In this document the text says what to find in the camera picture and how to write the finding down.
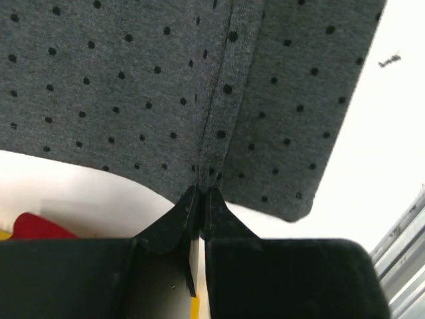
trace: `yellow strip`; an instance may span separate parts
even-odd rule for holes
[[[6,233],[5,231],[0,231],[0,241],[5,241],[9,239],[12,234]]]
[[[191,319],[199,319],[199,296],[192,298]]]

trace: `dark gray garment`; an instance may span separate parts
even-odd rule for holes
[[[2,0],[0,148],[307,215],[385,0]]]

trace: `red object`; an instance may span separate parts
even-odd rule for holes
[[[13,225],[13,234],[8,239],[77,239],[66,229],[47,219],[31,213],[19,215]]]

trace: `white surface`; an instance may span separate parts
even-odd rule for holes
[[[261,237],[343,237],[371,251],[418,193],[425,180],[425,4],[389,2],[311,214],[289,224],[230,205]],[[378,66],[397,52],[401,61]],[[132,236],[171,207],[144,186],[110,173],[0,153],[5,230],[31,211],[80,236]]]

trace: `polka dot fabric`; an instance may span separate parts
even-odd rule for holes
[[[3,0],[0,148],[309,213],[383,0]]]

